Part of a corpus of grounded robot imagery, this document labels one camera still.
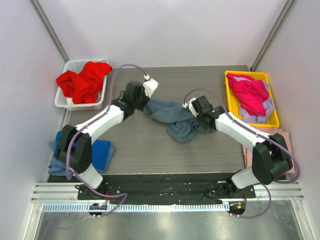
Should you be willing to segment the grey-blue t shirt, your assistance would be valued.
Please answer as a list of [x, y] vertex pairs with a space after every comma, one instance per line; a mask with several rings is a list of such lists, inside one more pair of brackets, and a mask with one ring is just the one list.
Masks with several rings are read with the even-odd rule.
[[208, 133], [179, 102], [150, 99], [143, 113], [166, 124], [168, 135], [179, 143], [190, 142], [196, 133]]

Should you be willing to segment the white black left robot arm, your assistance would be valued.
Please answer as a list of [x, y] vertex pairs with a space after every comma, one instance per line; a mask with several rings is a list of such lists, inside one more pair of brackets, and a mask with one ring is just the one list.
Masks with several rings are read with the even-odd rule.
[[92, 164], [92, 144], [107, 130], [122, 123], [136, 110], [143, 111], [159, 83], [153, 78], [130, 81], [121, 95], [103, 111], [77, 126], [66, 125], [61, 131], [55, 157], [89, 185], [89, 194], [100, 200], [107, 192], [103, 177]]

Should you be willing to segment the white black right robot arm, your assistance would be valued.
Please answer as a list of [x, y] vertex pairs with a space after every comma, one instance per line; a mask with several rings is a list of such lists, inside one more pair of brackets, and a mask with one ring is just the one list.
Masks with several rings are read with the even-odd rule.
[[285, 138], [257, 130], [228, 112], [224, 106], [213, 107], [205, 96], [193, 98], [188, 110], [205, 130], [222, 132], [246, 147], [252, 154], [251, 166], [227, 178], [225, 190], [233, 198], [248, 186], [269, 185], [293, 168]]

